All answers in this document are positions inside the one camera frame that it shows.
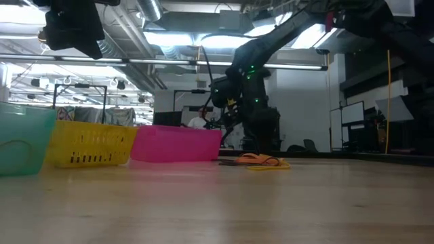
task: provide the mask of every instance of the wooden table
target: wooden table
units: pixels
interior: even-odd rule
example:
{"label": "wooden table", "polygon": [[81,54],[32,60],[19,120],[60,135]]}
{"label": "wooden table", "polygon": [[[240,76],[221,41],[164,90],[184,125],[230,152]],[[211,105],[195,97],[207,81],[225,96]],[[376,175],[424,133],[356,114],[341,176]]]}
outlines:
{"label": "wooden table", "polygon": [[292,159],[0,178],[0,243],[434,243],[434,169]]}

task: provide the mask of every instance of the yellow plastic basket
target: yellow plastic basket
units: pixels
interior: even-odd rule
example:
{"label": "yellow plastic basket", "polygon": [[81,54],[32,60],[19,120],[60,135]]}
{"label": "yellow plastic basket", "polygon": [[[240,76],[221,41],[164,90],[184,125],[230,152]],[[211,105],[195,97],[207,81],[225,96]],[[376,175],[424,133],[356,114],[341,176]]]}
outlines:
{"label": "yellow plastic basket", "polygon": [[57,121],[45,163],[62,168],[127,163],[137,128]]}

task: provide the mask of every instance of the teal plastic basket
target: teal plastic basket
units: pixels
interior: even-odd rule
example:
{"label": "teal plastic basket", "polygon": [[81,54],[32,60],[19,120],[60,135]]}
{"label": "teal plastic basket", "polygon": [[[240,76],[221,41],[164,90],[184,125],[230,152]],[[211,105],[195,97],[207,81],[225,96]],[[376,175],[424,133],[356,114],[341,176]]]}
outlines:
{"label": "teal plastic basket", "polygon": [[0,102],[0,176],[37,174],[55,124],[52,109]]}

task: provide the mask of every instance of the pink plastic bin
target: pink plastic bin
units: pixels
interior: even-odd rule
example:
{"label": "pink plastic bin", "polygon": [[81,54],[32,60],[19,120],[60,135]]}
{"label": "pink plastic bin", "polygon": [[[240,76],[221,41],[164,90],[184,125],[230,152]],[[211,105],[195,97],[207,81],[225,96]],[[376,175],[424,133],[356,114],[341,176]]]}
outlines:
{"label": "pink plastic bin", "polygon": [[222,132],[162,125],[139,128],[131,158],[152,163],[217,159]]}

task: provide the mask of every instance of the desk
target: desk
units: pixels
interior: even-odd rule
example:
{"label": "desk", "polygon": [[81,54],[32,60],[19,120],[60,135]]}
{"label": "desk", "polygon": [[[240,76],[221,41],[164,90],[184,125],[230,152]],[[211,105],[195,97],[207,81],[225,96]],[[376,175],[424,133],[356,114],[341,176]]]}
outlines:
{"label": "desk", "polygon": [[434,169],[288,159],[0,178],[0,243],[434,243]]}

